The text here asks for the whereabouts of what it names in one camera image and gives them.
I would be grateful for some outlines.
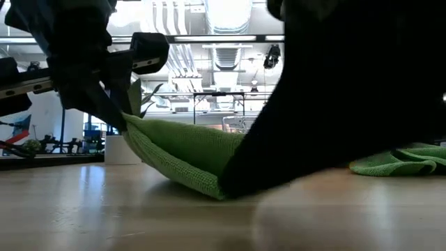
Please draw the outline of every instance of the plant leaf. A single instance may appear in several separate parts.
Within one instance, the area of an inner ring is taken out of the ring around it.
[[[157,93],[160,90],[162,85],[163,84],[158,84],[150,95],[144,97],[141,105],[145,105],[146,103],[148,103],[151,100],[151,98],[153,97],[153,94]]]
[[[155,102],[152,102],[151,104],[149,104],[149,105],[147,106],[147,108],[144,110],[144,112],[142,112],[142,113],[139,115],[139,118],[143,119],[143,118],[144,118],[144,115],[146,115],[146,113],[147,113],[148,108],[149,108],[151,105],[153,105],[153,104],[155,104]]]
[[[135,81],[130,88],[127,91],[128,98],[130,100],[130,106],[132,108],[132,113],[135,116],[138,116],[141,112],[141,106],[142,106],[142,92],[141,92],[141,80],[138,79]]]

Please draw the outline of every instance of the wooden surface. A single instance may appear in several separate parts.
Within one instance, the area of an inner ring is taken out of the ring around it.
[[[443,177],[332,169],[218,202],[145,165],[79,165],[0,172],[0,202],[0,250],[446,250]]]

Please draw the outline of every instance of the red object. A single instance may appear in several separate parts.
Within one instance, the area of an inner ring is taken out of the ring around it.
[[[26,137],[29,136],[29,131],[28,130],[23,130],[22,133],[15,135],[14,137],[7,139],[5,142],[9,143],[9,144],[14,144],[15,142],[18,142]]]

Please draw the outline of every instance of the white wall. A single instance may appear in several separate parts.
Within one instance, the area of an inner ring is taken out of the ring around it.
[[[45,135],[54,135],[60,139],[63,108],[56,92],[50,91],[38,95],[29,93],[28,96],[33,104],[27,111],[3,116],[0,120],[13,123],[31,114],[30,135],[26,139],[43,139]],[[70,141],[73,137],[82,138],[83,115],[83,112],[75,109],[66,111],[65,142]],[[8,139],[12,133],[13,128],[0,125],[0,139]]]

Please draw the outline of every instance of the green cloth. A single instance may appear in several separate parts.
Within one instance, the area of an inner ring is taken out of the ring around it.
[[[141,83],[129,90],[133,114],[141,112]],[[172,181],[216,199],[226,195],[218,176],[244,135],[157,119],[144,120],[123,114],[129,147],[148,165]]]
[[[350,164],[352,171],[367,176],[444,174],[445,167],[446,148],[423,143],[372,155]]]

